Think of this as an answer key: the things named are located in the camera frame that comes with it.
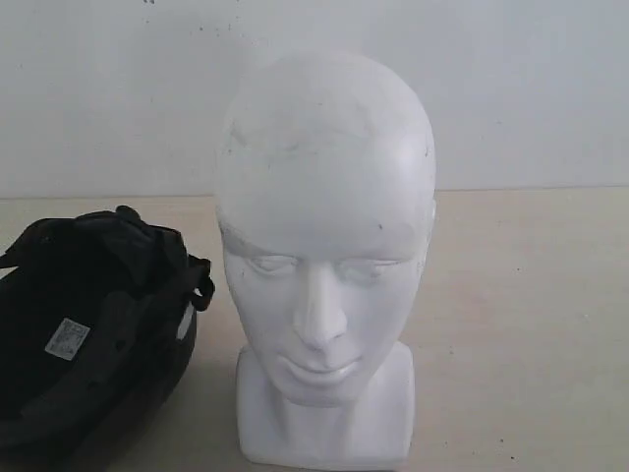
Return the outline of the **black helmet with tinted visor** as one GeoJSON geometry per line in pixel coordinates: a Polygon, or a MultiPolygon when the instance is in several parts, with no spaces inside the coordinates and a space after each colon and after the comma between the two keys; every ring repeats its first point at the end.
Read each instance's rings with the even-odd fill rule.
{"type": "Polygon", "coordinates": [[[34,221],[1,266],[1,461],[101,471],[184,375],[211,263],[118,206],[34,221]]]}

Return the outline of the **white mannequin head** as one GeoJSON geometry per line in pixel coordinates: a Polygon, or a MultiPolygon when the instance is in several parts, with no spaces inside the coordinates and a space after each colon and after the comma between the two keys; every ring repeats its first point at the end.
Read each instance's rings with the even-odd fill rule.
{"type": "Polygon", "coordinates": [[[429,118],[372,59],[296,53],[249,76],[217,155],[228,286],[292,451],[405,438],[400,342],[435,218],[429,118]]]}

